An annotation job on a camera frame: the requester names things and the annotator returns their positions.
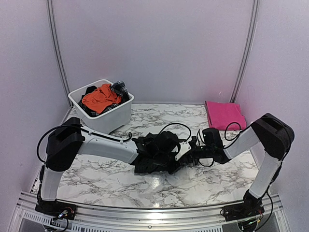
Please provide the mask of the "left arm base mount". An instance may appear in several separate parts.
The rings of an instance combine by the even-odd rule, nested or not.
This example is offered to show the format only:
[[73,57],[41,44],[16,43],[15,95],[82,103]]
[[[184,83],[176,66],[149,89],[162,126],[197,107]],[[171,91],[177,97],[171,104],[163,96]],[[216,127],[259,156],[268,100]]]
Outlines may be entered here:
[[37,200],[35,211],[45,215],[53,216],[56,219],[67,218],[73,220],[76,215],[77,206],[70,203],[55,201]]

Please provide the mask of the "black striped garment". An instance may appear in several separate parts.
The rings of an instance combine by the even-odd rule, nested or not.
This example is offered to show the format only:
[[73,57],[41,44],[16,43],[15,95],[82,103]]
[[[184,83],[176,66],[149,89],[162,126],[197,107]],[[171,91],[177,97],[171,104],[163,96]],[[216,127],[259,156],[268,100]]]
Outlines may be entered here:
[[195,159],[191,154],[183,155],[179,160],[175,157],[180,154],[180,149],[186,145],[195,147],[197,138],[192,136],[190,140],[180,139],[170,131],[160,134],[149,133],[145,137],[132,139],[137,146],[138,156],[131,163],[135,166],[136,174],[151,174],[153,172],[168,172],[173,174],[181,167],[194,164]]

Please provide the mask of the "magenta pink trousers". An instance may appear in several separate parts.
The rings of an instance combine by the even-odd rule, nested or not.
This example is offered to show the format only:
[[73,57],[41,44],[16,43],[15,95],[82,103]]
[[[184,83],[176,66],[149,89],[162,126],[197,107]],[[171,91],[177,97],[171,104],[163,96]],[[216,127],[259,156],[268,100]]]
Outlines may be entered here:
[[205,109],[210,128],[224,131],[232,122],[233,124],[228,127],[228,130],[238,131],[247,127],[239,104],[205,101]]

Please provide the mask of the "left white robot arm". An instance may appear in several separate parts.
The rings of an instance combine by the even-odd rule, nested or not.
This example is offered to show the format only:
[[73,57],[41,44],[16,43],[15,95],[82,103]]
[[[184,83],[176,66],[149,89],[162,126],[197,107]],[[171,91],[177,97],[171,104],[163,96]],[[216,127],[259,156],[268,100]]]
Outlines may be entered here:
[[180,159],[191,150],[188,140],[179,139],[170,131],[147,134],[145,137],[123,139],[90,130],[72,117],[46,132],[46,159],[42,161],[37,205],[51,215],[61,211],[56,200],[63,173],[76,155],[92,155],[122,161],[134,166],[135,173],[165,171],[174,173],[181,167]]

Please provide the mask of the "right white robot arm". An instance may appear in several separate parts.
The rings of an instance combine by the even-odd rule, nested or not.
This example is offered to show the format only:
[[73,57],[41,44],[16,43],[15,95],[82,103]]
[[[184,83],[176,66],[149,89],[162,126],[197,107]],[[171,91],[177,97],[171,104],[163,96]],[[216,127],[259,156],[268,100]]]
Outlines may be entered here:
[[264,147],[265,155],[258,174],[239,206],[243,216],[250,216],[260,206],[262,198],[279,175],[295,138],[293,129],[274,115],[266,113],[241,131],[227,146],[223,146],[217,129],[206,129],[206,137],[213,142],[211,145],[191,145],[182,152],[182,156],[213,159],[216,163],[225,164],[257,144]]

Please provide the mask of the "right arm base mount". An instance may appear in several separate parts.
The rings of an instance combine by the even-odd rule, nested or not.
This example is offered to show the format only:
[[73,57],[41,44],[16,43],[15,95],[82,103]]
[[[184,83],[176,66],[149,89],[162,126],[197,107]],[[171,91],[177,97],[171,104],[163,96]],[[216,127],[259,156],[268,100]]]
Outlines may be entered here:
[[264,206],[261,203],[254,207],[249,203],[238,203],[224,206],[221,209],[220,214],[226,221],[233,221],[262,215],[264,212]]

